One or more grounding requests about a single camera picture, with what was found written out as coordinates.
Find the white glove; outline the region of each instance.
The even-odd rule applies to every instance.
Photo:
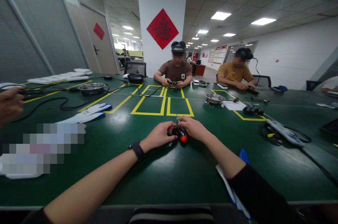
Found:
[[[103,111],[106,109],[111,108],[111,104],[102,103],[102,104],[96,104],[92,107],[89,107],[87,110],[85,110],[82,113],[76,114],[74,117],[71,117],[69,119],[59,121],[57,123],[67,123],[67,124],[75,124],[75,123],[84,123],[88,122],[90,120],[96,119],[98,117],[104,116],[104,113],[99,113],[99,111]]]

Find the red diamond decoration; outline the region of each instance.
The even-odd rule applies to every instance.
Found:
[[[147,28],[155,42],[163,50],[179,33],[168,14],[162,9]]]

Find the office chair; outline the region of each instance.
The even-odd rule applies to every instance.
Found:
[[[147,77],[146,66],[147,64],[145,62],[127,61],[126,67],[124,68],[124,74],[140,73],[144,75],[144,77]]]
[[[306,81],[306,90],[313,91],[321,82]]]
[[[259,75],[252,75],[257,81],[259,79],[258,85],[261,87],[271,87],[271,79],[270,76],[259,76]]]

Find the stainless steel bowl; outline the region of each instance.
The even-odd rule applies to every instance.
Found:
[[[101,93],[105,88],[104,83],[88,83],[84,84],[78,87],[78,89],[82,92],[84,95],[91,95],[96,93]]]
[[[214,93],[207,93],[205,94],[205,97],[207,101],[212,104],[220,104],[221,102],[225,101],[224,97]]]

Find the brown t-shirt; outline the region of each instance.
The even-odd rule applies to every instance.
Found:
[[[232,62],[220,65],[217,74],[224,75],[225,79],[237,82],[242,82],[243,79],[249,82],[254,78],[246,66],[244,68],[233,68]]]
[[[172,60],[164,63],[158,70],[165,78],[169,78],[172,81],[184,81],[188,76],[192,75],[193,68],[190,63],[183,61],[182,64],[177,67]]]

